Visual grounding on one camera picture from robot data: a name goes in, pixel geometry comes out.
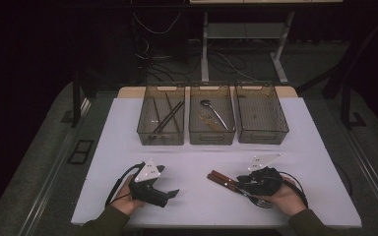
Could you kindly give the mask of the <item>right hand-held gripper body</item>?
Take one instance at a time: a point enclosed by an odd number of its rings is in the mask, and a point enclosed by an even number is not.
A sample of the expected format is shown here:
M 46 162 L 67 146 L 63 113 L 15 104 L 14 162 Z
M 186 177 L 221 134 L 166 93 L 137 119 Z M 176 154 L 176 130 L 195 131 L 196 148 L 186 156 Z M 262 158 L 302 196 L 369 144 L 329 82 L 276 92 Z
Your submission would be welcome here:
M 270 164 L 279 159 L 279 153 L 255 155 L 248 167 L 247 191 L 251 195 L 271 196 L 279 190 L 283 178 Z

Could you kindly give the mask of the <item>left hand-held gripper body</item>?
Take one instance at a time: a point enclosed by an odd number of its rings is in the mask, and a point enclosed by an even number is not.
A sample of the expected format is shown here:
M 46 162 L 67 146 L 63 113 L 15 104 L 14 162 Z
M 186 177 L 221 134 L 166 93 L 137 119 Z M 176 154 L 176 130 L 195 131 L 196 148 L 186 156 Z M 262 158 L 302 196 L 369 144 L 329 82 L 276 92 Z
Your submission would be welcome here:
M 168 202 L 166 193 L 154 187 L 160 174 L 152 159 L 139 164 L 138 171 L 129 184 L 132 198 L 157 207 L 165 207 Z

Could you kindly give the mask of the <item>wooden-handled metal knife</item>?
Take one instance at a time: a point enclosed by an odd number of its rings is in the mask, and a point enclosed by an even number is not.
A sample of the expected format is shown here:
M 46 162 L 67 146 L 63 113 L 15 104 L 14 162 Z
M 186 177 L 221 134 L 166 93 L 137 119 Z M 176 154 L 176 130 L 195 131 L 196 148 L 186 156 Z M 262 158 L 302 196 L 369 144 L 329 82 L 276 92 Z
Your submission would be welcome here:
M 214 176 L 216 176 L 216 177 L 220 178 L 221 180 L 225 181 L 226 183 L 230 183 L 231 185 L 238 184 L 238 182 L 236 180 L 233 180 L 233 179 L 231 179 L 231 178 L 229 178 L 229 177 L 227 177 L 227 176 L 225 176 L 225 175 L 217 172 L 216 170 L 213 170 L 211 173 Z

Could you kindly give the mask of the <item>wooden-handled metal fork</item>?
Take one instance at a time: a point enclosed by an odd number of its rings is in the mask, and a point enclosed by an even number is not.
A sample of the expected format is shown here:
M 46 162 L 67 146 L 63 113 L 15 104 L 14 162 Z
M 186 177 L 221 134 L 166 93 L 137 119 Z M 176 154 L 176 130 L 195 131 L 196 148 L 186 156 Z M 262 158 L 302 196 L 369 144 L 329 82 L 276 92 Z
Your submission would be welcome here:
M 255 197 L 252 197 L 250 195 L 247 195 L 246 193 L 243 193 L 241 190 L 239 190 L 235 185 L 231 185 L 230 183 L 226 183 L 225 181 L 221 180 L 220 178 L 214 176 L 212 173 L 209 173 L 207 175 L 207 178 L 217 184 L 219 184 L 220 186 L 223 186 L 227 189 L 229 189 L 230 191 L 234 192 L 234 193 L 237 193 L 239 195 L 242 195 L 244 197 L 246 197 L 254 206 L 256 207 L 261 207 L 261 208 L 271 208 L 273 205 L 269 202 L 266 202 L 264 200 L 259 200 Z

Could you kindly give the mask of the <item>metal spoon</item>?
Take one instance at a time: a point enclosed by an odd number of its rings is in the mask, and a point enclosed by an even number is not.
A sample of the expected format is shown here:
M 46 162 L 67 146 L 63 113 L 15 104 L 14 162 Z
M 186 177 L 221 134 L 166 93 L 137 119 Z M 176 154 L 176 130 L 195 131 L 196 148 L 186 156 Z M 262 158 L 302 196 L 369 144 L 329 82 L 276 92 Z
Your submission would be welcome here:
M 213 108 L 212 103 L 208 99 L 203 99 L 200 101 L 200 103 L 203 106 L 209 107 L 213 113 L 217 116 L 217 118 L 220 120 L 221 124 L 225 127 L 226 130 L 228 130 L 228 127 L 226 126 L 225 122 L 222 120 L 221 116 L 216 112 L 216 110 Z

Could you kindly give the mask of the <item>person's left hand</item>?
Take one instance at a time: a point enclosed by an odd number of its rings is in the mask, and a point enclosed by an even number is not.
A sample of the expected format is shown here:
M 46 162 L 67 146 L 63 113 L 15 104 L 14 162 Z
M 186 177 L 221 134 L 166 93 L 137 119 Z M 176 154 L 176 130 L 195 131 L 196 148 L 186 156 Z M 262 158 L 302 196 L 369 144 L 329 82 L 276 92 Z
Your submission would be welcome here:
M 144 202 L 134 200 L 131 196 L 129 184 L 133 180 L 133 175 L 127 177 L 121 188 L 118 190 L 114 201 L 110 204 L 119 211 L 131 216 L 134 211 L 145 205 Z

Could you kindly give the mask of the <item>person's right hand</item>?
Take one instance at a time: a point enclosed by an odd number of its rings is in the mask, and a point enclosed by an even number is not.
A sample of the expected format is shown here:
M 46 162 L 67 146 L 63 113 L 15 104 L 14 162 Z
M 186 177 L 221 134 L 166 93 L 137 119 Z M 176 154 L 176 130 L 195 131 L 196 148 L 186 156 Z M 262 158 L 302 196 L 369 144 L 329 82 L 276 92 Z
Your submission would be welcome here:
M 257 196 L 257 199 L 271 203 L 283 214 L 292 217 L 307 209 L 301 197 L 285 183 L 271 196 Z

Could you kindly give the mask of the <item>black metal stand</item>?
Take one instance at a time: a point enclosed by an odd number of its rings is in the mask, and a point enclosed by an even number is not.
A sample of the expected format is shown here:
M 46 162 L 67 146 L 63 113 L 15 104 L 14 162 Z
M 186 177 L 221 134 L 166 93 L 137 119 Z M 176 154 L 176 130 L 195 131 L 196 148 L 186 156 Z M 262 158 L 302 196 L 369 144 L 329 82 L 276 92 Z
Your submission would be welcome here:
M 310 82 L 298 87 L 303 92 L 312 86 L 326 81 L 322 94 L 328 99 L 338 93 L 342 95 L 341 120 L 346 127 L 361 126 L 362 120 L 352 116 L 350 94 L 359 93 L 378 118 L 378 24 L 360 39 L 353 41 L 341 61 L 332 69 Z
M 71 87 L 72 106 L 70 110 L 64 113 L 61 122 L 69 123 L 72 128 L 76 128 L 81 119 L 85 116 L 85 110 L 89 103 L 88 98 L 82 90 L 81 79 L 78 72 L 75 72 L 72 76 Z

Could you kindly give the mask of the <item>white metal desk frame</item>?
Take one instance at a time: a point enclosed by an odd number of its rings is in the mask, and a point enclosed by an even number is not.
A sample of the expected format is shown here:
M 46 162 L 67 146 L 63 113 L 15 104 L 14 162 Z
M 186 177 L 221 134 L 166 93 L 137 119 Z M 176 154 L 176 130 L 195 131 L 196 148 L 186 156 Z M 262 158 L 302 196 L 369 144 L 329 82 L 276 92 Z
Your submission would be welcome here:
M 192 6 L 208 6 L 209 10 L 203 13 L 203 37 L 201 54 L 202 81 L 210 78 L 208 44 L 210 39 L 276 39 L 278 47 L 270 53 L 270 57 L 279 81 L 286 85 L 288 78 L 284 72 L 281 56 L 287 42 L 295 13 L 299 7 L 308 5 L 342 3 L 343 0 L 189 0 Z M 271 9 L 275 12 L 283 11 L 284 18 L 280 21 L 254 23 L 213 23 L 209 15 L 213 10 L 221 8 L 223 11 L 257 11 L 263 8 L 265 13 Z

